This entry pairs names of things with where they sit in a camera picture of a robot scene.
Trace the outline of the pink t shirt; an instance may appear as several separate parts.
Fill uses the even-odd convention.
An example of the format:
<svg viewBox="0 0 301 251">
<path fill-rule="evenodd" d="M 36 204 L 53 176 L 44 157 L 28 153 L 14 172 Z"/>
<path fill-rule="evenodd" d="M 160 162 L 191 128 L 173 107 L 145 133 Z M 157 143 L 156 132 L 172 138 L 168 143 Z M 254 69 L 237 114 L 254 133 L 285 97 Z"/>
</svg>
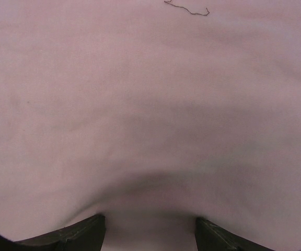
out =
<svg viewBox="0 0 301 251">
<path fill-rule="evenodd" d="M 1 235 L 301 250 L 301 1 L 173 2 L 0 1 Z"/>
</svg>

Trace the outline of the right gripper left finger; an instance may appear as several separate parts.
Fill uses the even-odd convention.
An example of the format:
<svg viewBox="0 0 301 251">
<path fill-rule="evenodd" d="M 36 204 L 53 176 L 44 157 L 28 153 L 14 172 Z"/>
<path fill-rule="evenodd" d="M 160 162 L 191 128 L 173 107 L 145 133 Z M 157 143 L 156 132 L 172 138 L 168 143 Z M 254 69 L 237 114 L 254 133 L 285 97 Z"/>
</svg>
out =
<svg viewBox="0 0 301 251">
<path fill-rule="evenodd" d="M 20 250 L 97 251 L 102 248 L 105 233 L 105 217 L 96 214 L 62 229 L 15 243 Z"/>
</svg>

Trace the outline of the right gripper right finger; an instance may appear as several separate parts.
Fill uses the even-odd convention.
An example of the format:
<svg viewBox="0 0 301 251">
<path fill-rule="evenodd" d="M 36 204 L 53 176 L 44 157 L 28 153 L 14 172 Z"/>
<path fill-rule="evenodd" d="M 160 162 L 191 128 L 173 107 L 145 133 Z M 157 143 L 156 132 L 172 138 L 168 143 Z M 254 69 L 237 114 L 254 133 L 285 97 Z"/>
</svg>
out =
<svg viewBox="0 0 301 251">
<path fill-rule="evenodd" d="M 244 239 L 201 217 L 195 219 L 198 250 L 265 250 L 264 246 Z"/>
</svg>

